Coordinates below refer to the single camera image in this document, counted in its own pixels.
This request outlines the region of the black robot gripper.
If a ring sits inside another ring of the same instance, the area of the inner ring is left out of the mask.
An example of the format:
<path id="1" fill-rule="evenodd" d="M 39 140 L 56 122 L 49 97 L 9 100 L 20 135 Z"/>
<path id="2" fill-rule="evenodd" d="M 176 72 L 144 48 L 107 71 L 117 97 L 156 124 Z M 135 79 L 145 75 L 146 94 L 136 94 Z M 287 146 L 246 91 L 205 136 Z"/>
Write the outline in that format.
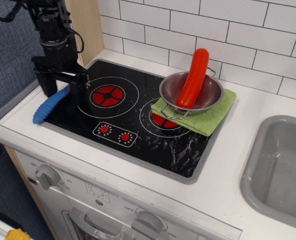
<path id="1" fill-rule="evenodd" d="M 56 81 L 69 84 L 71 102 L 74 106 L 88 99 L 87 70 L 78 64 L 75 41 L 41 41 L 44 55 L 32 57 L 34 73 L 47 97 L 57 91 Z"/>

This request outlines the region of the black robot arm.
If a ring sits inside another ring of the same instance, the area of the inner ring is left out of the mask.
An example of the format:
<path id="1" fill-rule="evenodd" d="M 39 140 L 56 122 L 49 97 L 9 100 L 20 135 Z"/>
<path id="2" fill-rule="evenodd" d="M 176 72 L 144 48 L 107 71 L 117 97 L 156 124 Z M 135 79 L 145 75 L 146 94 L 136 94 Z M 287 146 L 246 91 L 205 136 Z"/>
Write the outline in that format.
<path id="1" fill-rule="evenodd" d="M 87 70 L 78 64 L 75 35 L 70 28 L 70 13 L 62 0 L 23 0 L 39 32 L 43 56 L 34 56 L 34 72 L 47 97 L 57 91 L 56 81 L 68 83 L 71 101 L 78 105 L 86 96 Z"/>

